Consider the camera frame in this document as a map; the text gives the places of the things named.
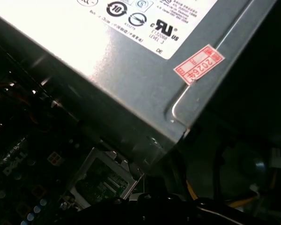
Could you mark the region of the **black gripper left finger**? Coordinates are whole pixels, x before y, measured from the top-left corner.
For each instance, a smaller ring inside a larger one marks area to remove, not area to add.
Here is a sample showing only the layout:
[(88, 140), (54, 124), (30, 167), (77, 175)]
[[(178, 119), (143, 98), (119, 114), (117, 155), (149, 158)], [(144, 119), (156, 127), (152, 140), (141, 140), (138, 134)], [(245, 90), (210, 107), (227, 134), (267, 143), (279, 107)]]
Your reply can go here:
[(78, 212), (78, 224), (144, 225), (153, 216), (152, 208), (143, 199), (130, 201), (115, 197)]

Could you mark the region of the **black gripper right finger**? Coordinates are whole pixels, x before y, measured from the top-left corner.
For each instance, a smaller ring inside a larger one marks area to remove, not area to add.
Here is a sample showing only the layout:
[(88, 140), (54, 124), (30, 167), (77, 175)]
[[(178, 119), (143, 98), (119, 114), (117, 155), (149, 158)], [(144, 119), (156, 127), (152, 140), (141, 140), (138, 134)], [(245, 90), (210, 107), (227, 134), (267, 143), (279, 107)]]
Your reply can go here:
[(256, 218), (209, 198), (188, 201), (177, 194), (160, 194), (164, 207), (161, 222), (164, 225), (270, 225), (271, 222)]

